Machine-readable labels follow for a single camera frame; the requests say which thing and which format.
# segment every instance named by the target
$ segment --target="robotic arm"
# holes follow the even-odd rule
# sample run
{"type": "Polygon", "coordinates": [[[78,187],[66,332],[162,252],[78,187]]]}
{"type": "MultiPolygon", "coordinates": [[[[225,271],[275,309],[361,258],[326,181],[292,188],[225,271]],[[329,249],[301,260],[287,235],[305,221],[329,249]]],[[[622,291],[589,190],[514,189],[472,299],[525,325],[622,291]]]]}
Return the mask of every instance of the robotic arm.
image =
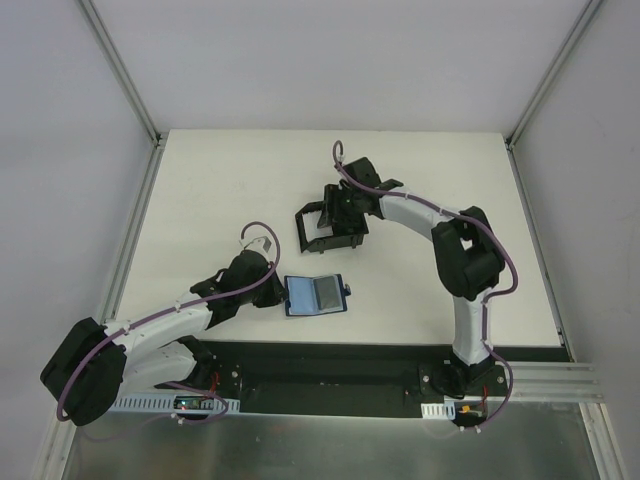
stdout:
{"type": "Polygon", "coordinates": [[[243,242],[228,268],[197,283],[157,314],[102,326],[92,318],[79,321],[42,371],[42,383],[64,402],[78,426],[96,420],[123,395],[169,381],[209,390],[217,365],[193,335],[232,318],[243,304],[262,308],[284,301],[285,289],[275,271],[259,286],[247,288],[275,269],[271,246],[264,236],[243,242]],[[234,291],[238,293],[224,295],[234,291]],[[95,354],[74,378],[92,351],[95,354]]]}
{"type": "Polygon", "coordinates": [[[486,232],[465,221],[473,219],[490,230],[484,212],[471,207],[461,219],[445,216],[442,209],[429,208],[411,199],[396,180],[382,182],[367,158],[336,168],[345,178],[339,185],[326,185],[323,202],[307,204],[296,216],[302,250],[317,251],[361,245],[368,233],[364,214],[400,223],[433,242],[438,275],[453,295],[455,339],[451,364],[432,379],[440,393],[461,397],[467,386],[494,365],[488,343],[488,311],[482,302],[498,284],[505,260],[486,232]],[[317,228],[329,236],[307,241],[304,215],[320,211],[317,228]]]}

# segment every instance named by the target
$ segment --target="white wall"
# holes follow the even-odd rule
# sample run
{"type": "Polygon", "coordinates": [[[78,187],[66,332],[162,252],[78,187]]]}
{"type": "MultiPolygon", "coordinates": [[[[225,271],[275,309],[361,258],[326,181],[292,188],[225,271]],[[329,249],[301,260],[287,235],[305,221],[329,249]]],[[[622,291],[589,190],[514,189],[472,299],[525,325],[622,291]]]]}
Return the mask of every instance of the white wall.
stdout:
{"type": "Polygon", "coordinates": [[[0,477],[26,479],[40,371],[93,315],[150,144],[74,2],[0,5],[0,477]]]}
{"type": "Polygon", "coordinates": [[[509,133],[585,0],[96,0],[161,130],[509,133]]]}
{"type": "Polygon", "coordinates": [[[551,282],[640,478],[640,2],[609,0],[518,143],[551,282]]]}

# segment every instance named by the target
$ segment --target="purple cable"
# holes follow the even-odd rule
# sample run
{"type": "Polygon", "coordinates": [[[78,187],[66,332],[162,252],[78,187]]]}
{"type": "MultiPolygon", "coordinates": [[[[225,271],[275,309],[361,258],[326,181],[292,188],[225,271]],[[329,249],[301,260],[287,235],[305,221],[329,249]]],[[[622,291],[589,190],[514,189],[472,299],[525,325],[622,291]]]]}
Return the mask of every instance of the purple cable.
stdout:
{"type": "MultiPolygon", "coordinates": [[[[244,228],[242,229],[242,232],[240,232],[240,238],[244,238],[244,234],[247,231],[247,229],[249,227],[252,227],[254,225],[263,227],[265,230],[267,230],[269,232],[269,234],[273,237],[273,240],[276,244],[276,260],[275,262],[273,262],[270,265],[270,269],[267,272],[267,274],[262,277],[260,280],[253,282],[251,285],[247,285],[246,287],[243,288],[239,288],[237,290],[233,290],[231,292],[225,292],[225,293],[217,293],[215,295],[210,295],[208,297],[204,297],[204,298],[199,298],[196,300],[191,300],[189,302],[185,302],[182,305],[180,305],[180,308],[188,308],[191,307],[193,305],[198,305],[200,303],[204,303],[204,302],[209,302],[211,300],[218,300],[221,298],[226,298],[226,297],[232,297],[234,295],[240,295],[241,293],[245,293],[248,292],[249,290],[253,290],[254,288],[262,285],[264,282],[266,282],[269,277],[271,277],[271,275],[273,275],[276,272],[276,268],[278,267],[278,264],[280,263],[280,241],[278,240],[278,236],[276,235],[276,233],[273,231],[273,229],[262,222],[250,222],[247,225],[244,226],[244,228]]],[[[134,328],[138,328],[142,325],[145,325],[153,320],[156,320],[160,317],[163,317],[169,313],[173,313],[176,311],[176,307],[169,307],[169,308],[165,308],[164,310],[161,310],[157,313],[154,313],[152,315],[149,315],[147,317],[144,317],[140,320],[138,320],[137,322],[134,322],[131,324],[130,330],[133,330],[134,328]]],[[[66,422],[69,420],[69,416],[65,416],[64,415],[64,404],[67,401],[67,396],[69,395],[69,392],[71,391],[71,388],[73,387],[73,384],[76,382],[76,380],[78,379],[78,377],[80,376],[80,374],[82,373],[82,371],[85,369],[85,367],[89,364],[89,362],[91,361],[91,359],[100,351],[102,350],[106,345],[108,345],[109,343],[111,343],[113,340],[115,340],[116,338],[122,336],[125,334],[125,330],[124,329],[120,329],[114,333],[112,333],[111,335],[109,335],[108,337],[106,337],[104,340],[102,340],[99,344],[97,344],[95,347],[93,347],[91,349],[91,351],[89,353],[87,353],[87,355],[80,361],[80,363],[78,364],[78,366],[76,367],[76,369],[73,371],[73,373],[71,374],[71,376],[69,377],[69,380],[67,381],[66,385],[64,386],[64,388],[62,389],[62,393],[60,394],[60,398],[58,400],[58,407],[56,408],[56,417],[58,418],[59,421],[61,422],[66,422]]]]}
{"type": "Polygon", "coordinates": [[[507,253],[507,250],[502,246],[502,243],[500,243],[500,241],[496,238],[494,233],[491,231],[491,229],[487,227],[484,223],[482,223],[480,220],[477,220],[472,217],[468,217],[466,215],[460,215],[459,213],[452,212],[444,208],[440,208],[435,203],[432,203],[429,200],[425,200],[424,198],[418,197],[417,195],[413,195],[410,193],[405,194],[400,192],[389,192],[389,191],[377,190],[375,188],[367,187],[366,185],[361,184],[360,182],[356,181],[353,177],[351,177],[342,166],[342,161],[340,160],[340,158],[344,156],[344,145],[342,141],[337,140],[333,144],[332,153],[333,153],[333,162],[335,164],[334,166],[336,170],[338,170],[338,172],[340,172],[340,174],[345,178],[345,180],[347,180],[347,182],[349,182],[351,185],[359,188],[362,191],[365,191],[367,193],[372,193],[380,197],[389,195],[391,197],[407,198],[409,200],[413,200],[414,202],[418,202],[430,208],[431,210],[439,212],[442,215],[446,215],[447,217],[452,217],[452,218],[461,220],[463,222],[470,223],[478,227],[480,230],[482,230],[482,232],[485,235],[487,235],[487,237],[489,237],[491,242],[495,245],[495,247],[500,252],[500,255],[502,255],[502,258],[504,258],[504,261],[509,267],[509,271],[511,272],[512,283],[509,288],[488,293],[482,299],[482,343],[484,344],[484,348],[487,350],[489,355],[491,355],[498,362],[502,363],[507,369],[507,371],[509,372],[509,387],[507,389],[507,394],[505,395],[504,400],[502,401],[500,406],[482,423],[482,425],[486,424],[487,422],[495,418],[496,415],[498,415],[503,410],[504,406],[507,404],[507,402],[511,398],[511,393],[513,392],[513,369],[511,368],[511,365],[509,365],[509,363],[504,358],[502,358],[500,355],[494,352],[493,349],[489,348],[489,346],[487,345],[488,324],[489,324],[489,310],[487,308],[487,302],[489,302],[489,300],[491,300],[494,297],[513,293],[518,288],[518,283],[519,283],[518,271],[516,270],[516,266],[513,263],[513,260],[507,253]]]}

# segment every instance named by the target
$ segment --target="purple wire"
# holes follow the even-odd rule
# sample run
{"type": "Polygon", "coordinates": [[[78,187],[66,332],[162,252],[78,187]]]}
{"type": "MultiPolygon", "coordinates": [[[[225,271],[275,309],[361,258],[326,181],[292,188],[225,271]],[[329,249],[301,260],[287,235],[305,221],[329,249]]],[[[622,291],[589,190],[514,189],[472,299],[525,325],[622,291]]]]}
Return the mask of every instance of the purple wire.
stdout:
{"type": "MultiPolygon", "coordinates": [[[[204,302],[209,302],[211,300],[218,300],[221,298],[227,298],[227,297],[232,297],[234,295],[240,295],[242,293],[248,292],[249,290],[253,290],[254,288],[262,285],[264,282],[266,282],[269,277],[271,277],[271,275],[273,275],[276,272],[276,268],[278,267],[278,264],[280,263],[280,240],[278,240],[278,236],[276,235],[276,232],[273,231],[273,229],[267,225],[266,223],[263,222],[250,222],[248,224],[246,224],[244,226],[244,228],[242,229],[242,232],[240,232],[240,238],[244,238],[244,234],[247,231],[247,229],[249,227],[252,226],[260,226],[263,227],[265,230],[267,230],[269,232],[269,234],[273,237],[273,240],[275,241],[276,244],[276,259],[275,262],[270,264],[270,269],[267,272],[267,274],[262,277],[260,280],[253,282],[251,285],[247,285],[246,287],[242,287],[239,288],[237,290],[233,290],[231,292],[224,292],[224,293],[217,293],[215,295],[210,295],[208,297],[204,297],[204,298],[198,298],[196,300],[191,300],[189,302],[185,302],[183,304],[180,305],[180,308],[188,308],[191,307],[193,305],[198,305],[200,303],[204,303],[204,302]]],[[[165,308],[164,310],[161,310],[157,313],[151,314],[147,317],[144,317],[140,320],[138,320],[137,322],[134,322],[131,324],[130,326],[130,330],[133,330],[134,328],[138,328],[142,325],[145,325],[153,320],[156,320],[160,317],[163,317],[169,313],[173,313],[176,311],[176,307],[169,307],[169,308],[165,308]]],[[[58,418],[59,421],[61,422],[66,422],[69,420],[69,416],[65,416],[64,415],[64,404],[67,401],[67,396],[69,395],[69,392],[71,391],[71,388],[73,387],[74,383],[76,382],[76,380],[78,379],[78,377],[80,376],[80,374],[82,373],[82,371],[85,369],[85,367],[89,364],[89,362],[91,361],[91,359],[100,351],[102,350],[106,345],[108,345],[109,343],[111,343],[113,340],[115,340],[116,338],[122,336],[125,334],[125,330],[124,329],[120,329],[114,333],[112,333],[111,335],[109,335],[108,337],[106,337],[104,340],[102,340],[100,343],[98,343],[95,347],[93,347],[91,349],[91,351],[89,353],[87,353],[87,355],[80,361],[80,363],[78,364],[78,366],[76,367],[76,369],[73,371],[73,373],[71,374],[71,376],[69,377],[69,380],[67,381],[66,385],[64,386],[64,388],[62,389],[62,393],[60,394],[60,398],[58,400],[58,406],[56,408],[56,417],[58,418]]]]}
{"type": "Polygon", "coordinates": [[[505,288],[504,290],[498,290],[495,292],[490,292],[487,295],[485,295],[484,298],[482,299],[482,343],[484,344],[484,348],[487,350],[489,355],[491,355],[498,362],[502,363],[507,369],[507,371],[509,372],[509,387],[507,389],[507,394],[505,395],[504,400],[502,401],[500,406],[482,423],[483,425],[486,424],[487,422],[495,418],[496,415],[498,415],[503,410],[504,406],[507,404],[507,402],[511,398],[511,393],[513,392],[513,369],[511,368],[511,365],[509,365],[509,362],[507,362],[504,358],[502,358],[500,355],[494,352],[493,349],[490,348],[489,345],[487,345],[488,324],[489,324],[489,309],[487,307],[487,303],[489,302],[489,300],[491,300],[494,297],[508,295],[510,293],[515,292],[516,289],[518,288],[518,283],[519,283],[518,271],[516,270],[516,266],[513,263],[512,258],[509,256],[509,254],[507,253],[507,250],[504,248],[502,243],[500,243],[500,241],[496,238],[496,236],[491,231],[491,229],[487,227],[484,223],[482,223],[480,220],[477,220],[472,217],[468,217],[466,215],[460,215],[457,212],[452,212],[444,208],[440,208],[435,203],[430,202],[429,200],[425,200],[424,198],[418,197],[417,195],[413,195],[410,193],[405,194],[400,192],[389,192],[385,190],[377,190],[375,188],[367,187],[366,185],[361,184],[360,182],[355,180],[353,177],[351,177],[342,166],[342,162],[340,160],[340,158],[344,156],[344,145],[342,141],[337,140],[333,144],[332,153],[333,153],[333,162],[335,164],[336,170],[338,170],[338,172],[340,172],[340,174],[345,178],[345,180],[347,180],[353,186],[367,193],[372,193],[380,197],[388,195],[391,197],[407,198],[409,200],[413,200],[414,202],[418,202],[430,208],[431,210],[435,210],[436,212],[439,212],[440,214],[445,215],[447,217],[455,218],[457,220],[461,220],[463,222],[475,225],[480,230],[482,230],[482,232],[485,235],[487,235],[487,237],[489,237],[491,242],[495,245],[495,247],[500,252],[500,255],[502,255],[502,258],[504,258],[504,261],[509,267],[509,271],[511,272],[512,283],[509,288],[505,288]]]}

